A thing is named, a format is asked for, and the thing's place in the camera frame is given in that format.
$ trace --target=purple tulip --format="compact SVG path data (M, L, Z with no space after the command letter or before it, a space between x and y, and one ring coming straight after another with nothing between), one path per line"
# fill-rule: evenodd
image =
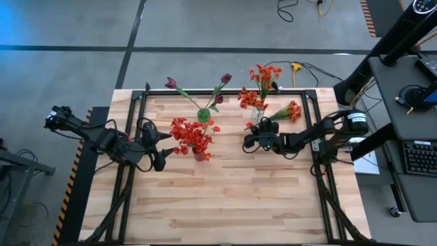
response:
M169 82L166 83L164 86L167 87L167 88L169 88L169 89L174 89L174 88L176 88L176 80L174 80L174 79L172 79L172 78L170 78L170 77L167 77L167 79L169 80Z
M223 103L223 95L222 94L217 94L216 98L214 99L214 101L216 102L216 104Z
M224 75L221 77L221 83L227 84L227 83L229 83L229 82L231 81L231 79L232 79L232 75L230 75L230 74L224 74Z

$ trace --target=wooden tabletop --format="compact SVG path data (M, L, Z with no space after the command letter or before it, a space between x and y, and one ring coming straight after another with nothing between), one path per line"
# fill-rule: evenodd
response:
M338 110L332 88L315 90L322 117ZM119 129L125 128L131 91L114 91L108 119L115 119ZM193 99L202 106L209 97ZM302 105L300 96L269 96L266 116L290 100ZM213 136L214 142L208 148L211 161L196 162L191 153L172 154L167 157L163 172L135 172L125 243L325 243L318 190L309 171L313 162L309 145L291 161L271 151L245 154L242 142L248 131L243 129L252 110L241 109L236 96L226 96L218 109L220 113L212 112L212 119L221 132ZM315 122L312 104L310 112ZM145 116L162 132L169 132L173 118L194 121L196 113L196 106L181 96L147 98ZM284 120L279 124L280 132L298 133L306 129L304 116L295 123ZM160 149L176 145L174 139L158 143ZM338 157L350 161L348 154L340 153ZM107 156L101 156L97 167L108 162ZM140 162L143 169L149 165L147 157ZM361 233L370 237L353 166L335 163L333 170L342 209ZM116 173L114 164L94 176L81 239L88 237L108 212ZM332 210L330 217L337 235Z

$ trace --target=black keyboard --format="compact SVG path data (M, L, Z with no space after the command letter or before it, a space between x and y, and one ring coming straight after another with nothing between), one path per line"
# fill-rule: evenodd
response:
M437 177L437 146L417 143L402 143L408 174Z

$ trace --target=clear glass vase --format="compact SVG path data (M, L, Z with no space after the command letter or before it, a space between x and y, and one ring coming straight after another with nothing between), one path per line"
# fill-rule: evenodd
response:
M261 119L264 117L264 111L258 108L254 108L251 114L251 122L254 124L258 124Z

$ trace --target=gray floor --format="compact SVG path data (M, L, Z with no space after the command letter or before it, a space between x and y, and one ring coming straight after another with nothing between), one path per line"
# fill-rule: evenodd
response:
M42 46L126 46L140 0L0 0L0 44ZM135 46L251 47L287 49L370 49L371 38L359 0L336 0L331 12L318 18L317 8L301 0L290 9L295 21L286 23L276 13L276 1L265 0L149 0L145 4ZM426 44L437 50L437 39ZM42 128L53 105L70 105L80 118L88 108L109 106L124 52L0 51L0 136L15 152L28 148L39 160L55 166L54 176L36 176L25 198L20 221L37 221L18 228L32 245L48 245L64 196L76 142ZM232 87L249 86L248 69L273 60L310 62L347 77L362 55L241 54L241 53L133 53L123 88L143 87L147 81L162 88L171 76L181 87L212 87L225 72ZM291 72L279 80L290 87ZM320 87L336 80L316 75ZM308 72L296 76L298 87L315 86ZM372 88L370 96L379 97ZM367 107L375 100L364 98ZM388 122L384 105L370 112L379 128ZM361 186L372 236L382 242L435 245L437 223L415 223L408 213L395 219L388 186ZM30 209L41 202L50 213Z

